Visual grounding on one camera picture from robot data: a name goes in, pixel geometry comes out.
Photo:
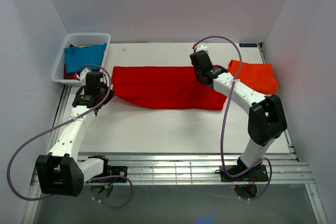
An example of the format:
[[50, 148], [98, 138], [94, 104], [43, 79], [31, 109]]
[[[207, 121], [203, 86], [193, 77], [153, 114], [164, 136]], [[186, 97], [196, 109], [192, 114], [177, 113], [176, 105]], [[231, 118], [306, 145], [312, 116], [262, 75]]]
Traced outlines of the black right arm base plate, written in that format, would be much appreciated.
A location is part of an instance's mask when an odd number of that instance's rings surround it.
[[251, 169], [247, 173], [235, 178], [227, 176], [224, 173], [224, 169], [222, 166], [220, 166], [219, 169], [215, 171], [215, 173], [220, 174], [221, 182], [267, 182], [269, 179], [265, 165], [259, 165]]

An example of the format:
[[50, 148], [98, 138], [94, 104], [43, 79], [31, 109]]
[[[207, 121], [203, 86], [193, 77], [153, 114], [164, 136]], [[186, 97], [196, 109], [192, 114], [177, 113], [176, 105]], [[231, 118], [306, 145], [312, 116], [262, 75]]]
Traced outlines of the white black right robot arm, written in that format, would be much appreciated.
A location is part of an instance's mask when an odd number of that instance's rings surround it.
[[248, 115], [248, 144], [237, 164], [222, 173], [230, 179], [250, 180], [271, 144], [287, 129], [281, 99], [253, 90], [222, 66], [214, 67], [206, 50], [195, 50], [190, 59], [198, 82], [227, 96], [228, 105], [234, 102]]

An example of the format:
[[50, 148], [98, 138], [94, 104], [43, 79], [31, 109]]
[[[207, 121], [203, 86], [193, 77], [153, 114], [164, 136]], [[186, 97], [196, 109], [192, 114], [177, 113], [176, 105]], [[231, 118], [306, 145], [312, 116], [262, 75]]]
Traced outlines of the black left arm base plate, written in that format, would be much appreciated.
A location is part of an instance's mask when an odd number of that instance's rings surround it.
[[104, 175], [109, 176], [109, 178], [104, 180], [108, 184], [126, 183], [127, 182], [126, 177], [128, 175], [128, 167], [108, 165], [106, 171], [104, 172]]

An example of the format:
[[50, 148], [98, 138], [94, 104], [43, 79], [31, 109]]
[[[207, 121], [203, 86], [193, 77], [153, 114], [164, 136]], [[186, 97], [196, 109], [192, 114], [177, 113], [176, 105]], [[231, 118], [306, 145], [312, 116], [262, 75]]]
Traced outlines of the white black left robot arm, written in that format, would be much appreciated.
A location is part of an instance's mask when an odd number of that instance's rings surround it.
[[76, 92], [70, 113], [70, 123], [65, 125], [54, 146], [46, 155], [39, 155], [36, 171], [42, 193], [78, 196], [85, 182], [96, 178], [105, 182], [111, 177], [108, 160], [102, 155], [78, 161], [78, 153], [89, 126], [99, 110], [114, 96], [103, 72], [81, 74], [85, 85]]

